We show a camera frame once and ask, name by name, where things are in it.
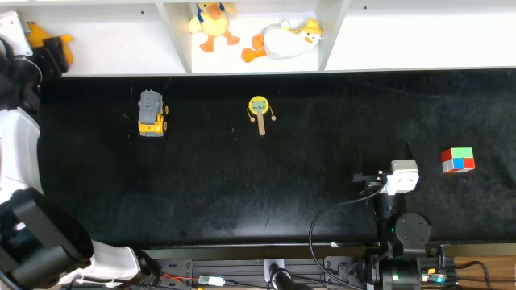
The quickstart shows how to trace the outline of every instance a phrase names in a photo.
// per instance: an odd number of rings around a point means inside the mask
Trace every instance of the blue vest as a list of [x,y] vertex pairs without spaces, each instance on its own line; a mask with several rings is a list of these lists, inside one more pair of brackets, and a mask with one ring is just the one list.
[[[220,10],[222,12],[224,12],[226,10],[226,8],[224,8],[224,5],[221,2],[219,4],[220,4]],[[199,4],[197,4],[197,18],[199,19],[200,23],[203,23],[204,19],[202,18],[201,13],[202,13],[201,7],[199,7]]]

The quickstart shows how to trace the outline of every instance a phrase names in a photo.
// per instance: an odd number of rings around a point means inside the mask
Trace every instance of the blue square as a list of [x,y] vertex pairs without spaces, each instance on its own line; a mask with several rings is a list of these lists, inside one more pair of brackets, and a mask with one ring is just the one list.
[[453,159],[453,169],[464,169],[464,159],[454,158]]

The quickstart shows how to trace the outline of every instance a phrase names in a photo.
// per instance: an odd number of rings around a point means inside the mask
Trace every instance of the wooden floor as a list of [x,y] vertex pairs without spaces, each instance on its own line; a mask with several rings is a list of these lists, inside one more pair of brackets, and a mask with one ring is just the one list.
[[[487,267],[491,281],[516,280],[516,256],[498,257],[456,257],[456,264],[461,265],[470,261],[480,261]],[[485,280],[484,271],[479,265],[473,265],[467,269],[457,270],[460,278],[472,278]],[[459,286],[465,289],[487,289],[485,282],[460,281]],[[516,289],[516,283],[495,283],[491,286],[496,290]]]

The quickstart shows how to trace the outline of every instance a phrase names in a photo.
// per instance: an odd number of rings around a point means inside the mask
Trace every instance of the yellow hat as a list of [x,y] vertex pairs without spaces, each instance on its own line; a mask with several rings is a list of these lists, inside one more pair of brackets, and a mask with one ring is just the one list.
[[308,33],[315,33],[315,34],[322,34],[323,31],[321,31],[321,28],[319,28],[319,21],[315,19],[308,19],[306,22],[306,25],[301,28],[302,31],[308,32]]

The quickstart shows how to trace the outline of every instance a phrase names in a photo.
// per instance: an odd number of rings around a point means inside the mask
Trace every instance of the wooden handle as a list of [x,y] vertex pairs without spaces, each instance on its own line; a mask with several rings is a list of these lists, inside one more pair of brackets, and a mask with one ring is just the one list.
[[260,135],[265,135],[265,123],[264,123],[264,115],[261,112],[258,112],[258,131]]

